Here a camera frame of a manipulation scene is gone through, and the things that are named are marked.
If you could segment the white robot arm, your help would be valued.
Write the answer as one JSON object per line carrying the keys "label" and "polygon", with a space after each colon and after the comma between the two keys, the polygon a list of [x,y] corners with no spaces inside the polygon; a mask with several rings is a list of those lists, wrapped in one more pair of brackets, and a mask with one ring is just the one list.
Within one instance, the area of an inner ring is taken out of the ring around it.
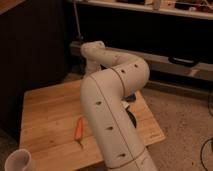
{"label": "white robot arm", "polygon": [[108,50],[101,41],[84,43],[87,76],[81,103],[108,171],[157,171],[122,100],[146,85],[149,66],[142,58]]}

